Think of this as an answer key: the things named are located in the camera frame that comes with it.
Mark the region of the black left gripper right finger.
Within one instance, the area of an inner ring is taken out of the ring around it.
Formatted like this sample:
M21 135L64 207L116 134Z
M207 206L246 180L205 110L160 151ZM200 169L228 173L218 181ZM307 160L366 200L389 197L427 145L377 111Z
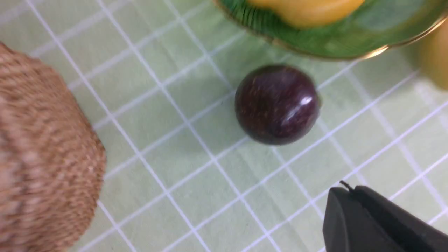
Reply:
M366 185L357 185L354 198L392 241L405 252L446 252L447 234L394 204Z

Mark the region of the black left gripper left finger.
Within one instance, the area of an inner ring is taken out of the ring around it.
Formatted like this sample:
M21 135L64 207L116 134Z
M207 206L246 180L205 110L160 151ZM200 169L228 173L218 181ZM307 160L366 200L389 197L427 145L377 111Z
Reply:
M402 252L348 189L330 188L323 222L327 252Z

